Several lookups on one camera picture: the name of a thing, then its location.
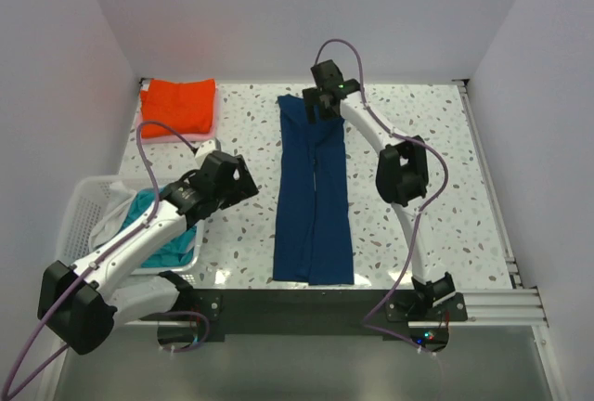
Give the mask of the dark blue printed t-shirt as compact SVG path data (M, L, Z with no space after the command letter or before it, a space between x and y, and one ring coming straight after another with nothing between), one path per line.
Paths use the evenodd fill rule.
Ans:
M352 285L354 261L343 120L307 121L301 98L278 98L281 177L273 279Z

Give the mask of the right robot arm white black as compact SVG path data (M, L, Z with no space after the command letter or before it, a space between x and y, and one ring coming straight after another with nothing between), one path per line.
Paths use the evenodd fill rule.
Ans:
M433 240L428 212L428 206L436 200L428 194L427 154L433 149L420 136L400 134L367 103L363 84L357 79L344 79L334 61L318 62L311 72L315 85L303 91L308 122L341 117L367 140L378 156L376 189L393 208L405 236L408 253L403 270L411 272L413 289L403 296L392 289L381 304L389 316L421 320L456 293L454 280Z

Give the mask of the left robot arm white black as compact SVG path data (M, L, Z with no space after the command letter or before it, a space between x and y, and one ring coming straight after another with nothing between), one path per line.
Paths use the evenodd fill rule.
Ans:
M73 351L86 355L131 320L170 310L188 284L172 271L146 284L121 288L153 253L213 213L258 193L244 158L220 150L200 168L159 188L133 224L72 265L44 272L37 316Z

